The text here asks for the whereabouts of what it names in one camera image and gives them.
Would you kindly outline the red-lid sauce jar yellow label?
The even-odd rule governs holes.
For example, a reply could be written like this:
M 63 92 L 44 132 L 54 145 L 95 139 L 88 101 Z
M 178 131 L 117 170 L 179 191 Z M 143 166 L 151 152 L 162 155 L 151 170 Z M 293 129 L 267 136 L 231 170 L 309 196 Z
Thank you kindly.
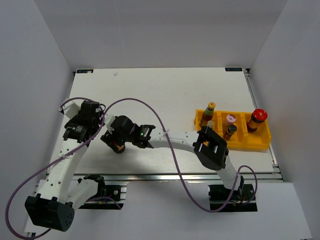
M 109 148 L 113 150 L 116 154 L 121 154 L 126 150 L 125 143 L 118 143 L 115 139 L 115 137 L 110 134 L 109 132 L 106 132 L 103 134 L 100 139 L 102 142 L 104 142 Z

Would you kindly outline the green-label sauce bottle yellow cap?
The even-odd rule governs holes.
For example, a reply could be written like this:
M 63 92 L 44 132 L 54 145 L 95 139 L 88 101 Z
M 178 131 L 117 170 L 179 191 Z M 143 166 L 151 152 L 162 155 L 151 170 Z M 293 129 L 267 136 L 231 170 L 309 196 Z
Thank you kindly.
M 209 102 L 206 109 L 202 113 L 200 120 L 200 127 L 206 127 L 208 121 L 213 121 L 213 115 L 216 104 L 214 102 Z

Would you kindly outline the white-cap yellow-label bottle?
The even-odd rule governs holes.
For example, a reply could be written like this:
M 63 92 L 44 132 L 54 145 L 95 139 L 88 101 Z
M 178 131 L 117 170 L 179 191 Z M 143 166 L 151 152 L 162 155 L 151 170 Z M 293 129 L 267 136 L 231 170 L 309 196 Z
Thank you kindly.
M 214 127 L 214 121 L 209 120 L 209 121 L 207 122 L 206 126 L 212 129 L 212 128 Z

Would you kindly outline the black-cap pepper shaker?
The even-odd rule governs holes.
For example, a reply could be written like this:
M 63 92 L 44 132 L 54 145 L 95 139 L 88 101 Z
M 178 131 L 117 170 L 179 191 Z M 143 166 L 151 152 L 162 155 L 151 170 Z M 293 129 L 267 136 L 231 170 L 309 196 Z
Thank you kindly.
M 238 128 L 237 128 L 236 125 L 230 124 L 230 125 L 226 128 L 226 130 L 225 130 L 225 132 L 224 132 L 224 134 L 223 134 L 223 138 L 224 138 L 225 140 L 230 140 L 230 138 L 234 135 L 234 133 L 235 133 L 237 130 L 238 130 Z

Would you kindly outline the red-lid chili sauce jar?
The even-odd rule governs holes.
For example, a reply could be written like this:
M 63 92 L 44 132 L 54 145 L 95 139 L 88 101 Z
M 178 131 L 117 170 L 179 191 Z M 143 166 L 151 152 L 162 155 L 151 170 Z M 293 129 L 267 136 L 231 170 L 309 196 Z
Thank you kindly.
M 268 118 L 267 112 L 262 108 L 255 109 L 250 115 L 249 120 L 246 122 L 247 130 L 249 133 L 255 132 L 260 124 Z

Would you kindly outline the pink-cap seasoning bottle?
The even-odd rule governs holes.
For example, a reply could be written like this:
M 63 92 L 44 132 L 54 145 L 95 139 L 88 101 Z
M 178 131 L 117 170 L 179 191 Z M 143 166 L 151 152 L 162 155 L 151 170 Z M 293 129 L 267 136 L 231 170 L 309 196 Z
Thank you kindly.
M 230 126 L 230 125 L 233 125 L 235 122 L 236 122 L 236 117 L 233 115 L 233 114 L 228 114 L 226 117 L 225 117 L 225 125 L 226 126 Z

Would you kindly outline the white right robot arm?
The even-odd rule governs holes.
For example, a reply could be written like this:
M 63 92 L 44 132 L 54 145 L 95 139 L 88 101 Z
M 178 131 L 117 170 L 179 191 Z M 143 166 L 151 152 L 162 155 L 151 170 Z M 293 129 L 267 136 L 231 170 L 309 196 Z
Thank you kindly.
M 218 174 L 229 198 L 236 200 L 243 195 L 244 180 L 230 160 L 227 142 L 211 128 L 203 126 L 198 131 L 165 132 L 159 126 L 138 125 L 124 115 L 112 115 L 105 124 L 107 131 L 100 139 L 115 153 L 123 153 L 126 143 L 140 149 L 173 147 L 194 153 L 205 168 Z

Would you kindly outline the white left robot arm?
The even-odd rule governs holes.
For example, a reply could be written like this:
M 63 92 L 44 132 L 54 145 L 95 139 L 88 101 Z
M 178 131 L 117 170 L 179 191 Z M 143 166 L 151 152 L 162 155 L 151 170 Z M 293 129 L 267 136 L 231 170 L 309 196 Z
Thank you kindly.
M 65 232 L 74 220 L 75 211 L 90 198 L 103 198 L 106 187 L 103 177 L 88 175 L 69 189 L 75 170 L 90 145 L 89 139 L 101 126 L 100 103 L 85 100 L 77 105 L 70 101 L 61 112 L 69 119 L 64 126 L 59 153 L 62 160 L 52 166 L 45 183 L 35 196 L 27 197 L 24 206 L 35 226 Z

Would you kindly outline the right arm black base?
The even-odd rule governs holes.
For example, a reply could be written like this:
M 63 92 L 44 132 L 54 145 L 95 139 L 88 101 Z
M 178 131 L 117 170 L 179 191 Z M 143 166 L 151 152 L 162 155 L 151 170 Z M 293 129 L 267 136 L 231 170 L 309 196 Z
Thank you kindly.
M 209 185 L 209 206 L 210 210 L 220 208 L 227 200 L 230 189 L 224 188 L 222 184 Z M 234 191 L 228 204 L 220 211 L 221 213 L 241 213 L 241 212 L 257 212 L 258 207 L 256 197 L 247 203 L 254 195 L 254 187 L 252 184 L 245 184 L 242 193 Z

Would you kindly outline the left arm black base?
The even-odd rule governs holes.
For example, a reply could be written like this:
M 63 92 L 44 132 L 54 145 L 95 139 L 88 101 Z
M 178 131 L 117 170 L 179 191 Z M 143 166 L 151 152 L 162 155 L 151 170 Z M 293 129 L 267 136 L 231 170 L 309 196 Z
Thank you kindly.
M 90 197 L 99 198 L 93 201 L 86 201 L 79 209 L 83 210 L 121 210 L 124 203 L 121 203 L 122 186 L 114 184 L 106 184 L 104 177 L 97 174 L 89 174 L 84 178 L 79 178 L 78 184 L 84 180 L 91 180 L 98 184 L 97 193 Z

